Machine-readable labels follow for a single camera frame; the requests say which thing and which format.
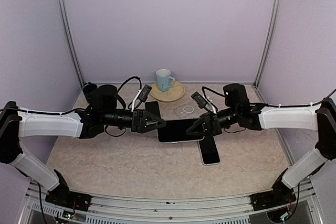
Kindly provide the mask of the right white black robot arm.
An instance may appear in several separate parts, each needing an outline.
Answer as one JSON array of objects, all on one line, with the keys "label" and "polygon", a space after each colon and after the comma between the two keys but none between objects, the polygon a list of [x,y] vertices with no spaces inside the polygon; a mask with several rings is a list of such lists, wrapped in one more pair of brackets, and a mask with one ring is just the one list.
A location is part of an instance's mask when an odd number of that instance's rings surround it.
[{"label": "right white black robot arm", "polygon": [[335,103],[327,96],[322,101],[300,105],[251,103],[245,86],[239,83],[223,87],[226,109],[208,110],[186,130],[195,136],[217,136],[233,124],[252,131],[304,129],[318,132],[314,148],[286,169],[269,192],[273,205],[281,204],[306,177],[327,161],[335,159]]}]

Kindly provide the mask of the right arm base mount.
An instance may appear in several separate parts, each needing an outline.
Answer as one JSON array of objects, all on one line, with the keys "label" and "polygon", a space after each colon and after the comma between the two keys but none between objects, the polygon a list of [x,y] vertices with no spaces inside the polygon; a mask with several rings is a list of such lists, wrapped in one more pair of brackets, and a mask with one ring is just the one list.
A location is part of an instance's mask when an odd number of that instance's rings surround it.
[{"label": "right arm base mount", "polygon": [[297,200],[294,190],[280,181],[274,183],[271,190],[252,194],[250,198],[254,211],[282,206]]}]

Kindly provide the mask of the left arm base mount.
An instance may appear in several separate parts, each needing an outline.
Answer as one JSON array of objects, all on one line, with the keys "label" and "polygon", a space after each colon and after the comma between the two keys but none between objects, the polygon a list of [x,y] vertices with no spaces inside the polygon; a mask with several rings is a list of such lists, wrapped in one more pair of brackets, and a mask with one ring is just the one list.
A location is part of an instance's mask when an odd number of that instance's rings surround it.
[{"label": "left arm base mount", "polygon": [[49,191],[45,198],[46,202],[57,206],[71,208],[87,212],[92,200],[92,196],[88,194],[78,193],[75,191]]}]

